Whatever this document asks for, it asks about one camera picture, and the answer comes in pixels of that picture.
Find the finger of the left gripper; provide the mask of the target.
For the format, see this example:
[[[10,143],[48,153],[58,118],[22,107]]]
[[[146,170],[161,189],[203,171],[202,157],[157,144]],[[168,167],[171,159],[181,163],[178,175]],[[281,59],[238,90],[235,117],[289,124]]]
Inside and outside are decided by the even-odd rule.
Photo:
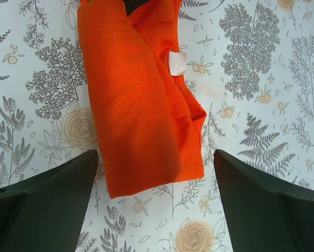
[[[125,10],[127,15],[129,16],[133,13],[137,8],[149,2],[149,0],[124,0]]]

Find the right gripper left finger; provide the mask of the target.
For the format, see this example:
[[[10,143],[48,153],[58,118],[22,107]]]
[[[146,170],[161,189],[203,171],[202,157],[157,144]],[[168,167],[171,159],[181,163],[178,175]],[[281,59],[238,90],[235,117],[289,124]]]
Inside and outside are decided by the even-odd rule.
[[[0,188],[0,251],[75,251],[98,164],[89,150]]]

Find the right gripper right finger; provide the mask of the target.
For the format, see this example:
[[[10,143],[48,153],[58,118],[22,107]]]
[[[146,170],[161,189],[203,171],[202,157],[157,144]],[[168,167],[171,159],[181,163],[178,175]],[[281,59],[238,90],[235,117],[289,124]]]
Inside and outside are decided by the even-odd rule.
[[[214,168],[233,251],[314,252],[314,191],[217,149]]]

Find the orange t shirt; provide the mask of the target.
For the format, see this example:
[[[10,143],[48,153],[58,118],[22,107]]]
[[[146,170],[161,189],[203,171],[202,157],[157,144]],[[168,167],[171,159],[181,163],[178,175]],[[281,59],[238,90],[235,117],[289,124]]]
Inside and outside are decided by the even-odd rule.
[[[111,198],[201,179],[205,110],[171,73],[180,1],[82,1],[78,36]]]

